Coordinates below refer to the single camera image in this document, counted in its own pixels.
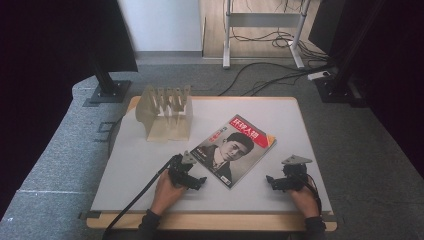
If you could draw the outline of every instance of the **wire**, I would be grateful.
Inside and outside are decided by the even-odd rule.
[[[280,4],[275,8],[274,13],[277,12],[278,8],[283,5],[283,0],[281,0]]]
[[[140,199],[144,195],[144,193],[146,193],[147,190],[149,190],[149,188],[152,186],[152,184],[161,175],[161,173],[163,171],[165,171],[165,169],[171,164],[171,161],[173,161],[173,160],[174,160],[174,158],[172,157],[168,162],[165,163],[165,165],[163,165],[163,167],[155,174],[155,176],[153,176],[153,178],[150,180],[149,183],[147,183],[147,185],[143,188],[143,190],[141,190],[141,192],[128,204],[128,206],[126,206],[124,208],[124,210],[122,210],[118,214],[118,216],[116,216],[116,218],[113,219],[113,221],[106,228],[105,233],[108,232],[110,229],[112,229],[112,227],[119,221],[119,219],[121,219],[121,217],[124,216],[124,214],[126,212],[128,212],[128,210],[138,201],[138,199]]]
[[[236,81],[237,81],[238,77],[240,76],[240,74],[246,68],[248,68],[250,66],[253,66],[253,65],[259,65],[259,64],[269,64],[269,65],[275,65],[275,66],[280,66],[280,67],[283,67],[283,68],[287,68],[287,69],[290,69],[290,70],[293,70],[293,71],[303,71],[303,70],[299,70],[299,69],[295,69],[295,68],[290,68],[290,67],[287,67],[287,66],[284,66],[284,65],[280,65],[280,64],[275,64],[275,63],[267,63],[267,62],[250,63],[250,64],[244,66],[242,69],[240,69],[240,71],[237,73],[236,77],[234,78],[233,82],[230,84],[230,86],[227,89],[225,89],[223,92],[221,92],[220,94],[218,94],[218,96],[222,96],[223,94],[225,94],[226,92],[228,92],[233,87],[233,85],[236,83]]]
[[[311,175],[309,175],[309,174],[307,174],[307,175],[308,175],[308,177],[310,177],[310,178],[311,178],[312,183],[314,184],[314,188],[317,188],[317,185],[315,184],[315,180],[314,180],[314,178],[313,178]]]
[[[252,11],[252,9],[250,8],[250,6],[249,6],[249,2],[248,2],[248,0],[246,0],[246,6],[247,6],[247,8],[250,10],[250,12],[253,12]]]
[[[311,175],[309,175],[309,174],[306,174],[306,175],[312,179],[312,182],[314,183],[314,186],[311,186],[311,184],[309,184],[309,182],[303,181],[303,179],[300,178],[299,176],[297,176],[296,174],[293,175],[293,176],[295,178],[297,178],[297,180],[301,181],[305,185],[305,187],[307,187],[309,190],[311,190],[312,194],[314,194],[315,201],[317,202],[317,205],[318,205],[318,212],[321,215],[321,212],[322,212],[322,203],[321,203],[321,199],[320,199],[319,194],[318,194],[318,188],[316,187],[315,181],[311,177]]]
[[[286,4],[284,5],[284,13],[287,11],[287,5],[289,4],[289,0],[286,0]]]
[[[236,39],[236,40],[238,40],[238,41],[241,41],[241,42],[243,42],[243,41],[252,41],[252,42],[261,42],[261,41],[262,41],[262,42],[272,42],[272,41],[275,41],[275,39],[276,39],[276,38],[278,38],[278,36],[277,36],[276,38],[273,38],[273,39],[264,39],[264,38],[269,37],[269,36],[271,36],[271,35],[273,35],[273,34],[279,34],[279,36],[282,36],[282,35],[281,35],[281,33],[284,33],[286,37],[290,36],[290,34],[289,34],[289,33],[279,32],[279,31],[274,31],[274,32],[271,32],[271,33],[269,33],[269,34],[267,34],[267,35],[265,35],[265,36],[262,36],[262,37],[257,37],[257,38],[248,38],[248,37],[244,37],[244,36],[238,36],[238,35],[236,35],[236,34],[234,33],[234,28],[231,28],[231,30],[232,30],[233,36],[231,36],[230,38],[234,38],[234,39]]]
[[[326,64],[324,66],[317,67],[317,68],[312,68],[312,69],[309,69],[309,70],[301,70],[301,69],[296,69],[296,68],[290,68],[290,67],[287,67],[287,66],[284,66],[284,65],[280,65],[280,64],[276,64],[276,63],[268,63],[268,62],[251,63],[251,64],[248,64],[248,65],[244,66],[242,69],[240,69],[240,71],[235,76],[233,82],[231,82],[230,86],[228,86],[224,91],[222,91],[220,94],[218,94],[218,96],[222,96],[226,92],[228,92],[234,86],[234,84],[237,82],[240,74],[245,69],[247,69],[250,66],[259,65],[259,64],[268,64],[268,65],[273,65],[273,66],[279,66],[279,67],[286,68],[286,69],[289,69],[289,70],[292,70],[292,71],[295,71],[295,72],[288,73],[288,74],[284,75],[283,77],[276,78],[276,79],[273,79],[273,80],[256,82],[253,85],[252,90],[249,90],[249,91],[243,93],[241,96],[244,96],[244,95],[248,94],[249,92],[253,92],[253,94],[252,94],[252,96],[253,96],[254,94],[257,94],[259,91],[263,90],[264,88],[266,88],[270,84],[277,83],[279,80],[284,80],[284,79],[288,79],[288,78],[292,78],[292,77],[298,77],[297,79],[299,79],[302,76],[305,76],[305,75],[308,75],[308,74],[312,74],[312,73],[315,73],[315,72],[320,72],[320,71],[323,71],[325,69],[328,69],[328,68],[333,67],[332,64]],[[278,83],[278,84],[294,85],[296,83],[297,79],[295,79],[293,83]],[[258,84],[260,82],[264,82],[264,84],[263,85],[260,85],[260,86],[256,86],[256,84]]]
[[[284,12],[286,12],[287,8],[289,8],[289,9],[291,9],[291,10],[293,10],[293,11],[299,11],[299,12],[302,12],[302,6],[303,6],[303,2],[304,2],[304,1],[305,1],[305,0],[302,0],[302,1],[300,2],[299,6],[298,6],[297,8],[292,8],[292,7],[287,6],[287,2],[286,2],[286,8],[284,9]]]

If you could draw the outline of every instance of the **tripod base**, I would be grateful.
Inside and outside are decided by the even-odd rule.
[[[99,86],[94,90],[91,98],[87,98],[83,107],[97,107],[100,103],[121,103],[125,98],[125,94],[131,85],[131,81],[113,81],[115,85],[112,93],[104,93]]]
[[[348,86],[341,91],[334,91],[333,77],[324,77],[314,80],[321,101],[324,103],[351,103],[354,100],[352,91]]]

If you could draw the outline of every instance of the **black panel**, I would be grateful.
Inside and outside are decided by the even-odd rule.
[[[386,1],[356,72],[367,103],[424,177],[423,9],[422,1]]]
[[[374,1],[323,0],[309,40],[331,57],[343,54],[364,25]]]
[[[0,1],[0,215],[94,75],[89,53],[137,71],[116,0]]]

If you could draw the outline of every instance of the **magazine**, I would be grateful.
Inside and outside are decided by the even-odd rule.
[[[274,136],[236,115],[190,153],[231,189],[275,143]]]

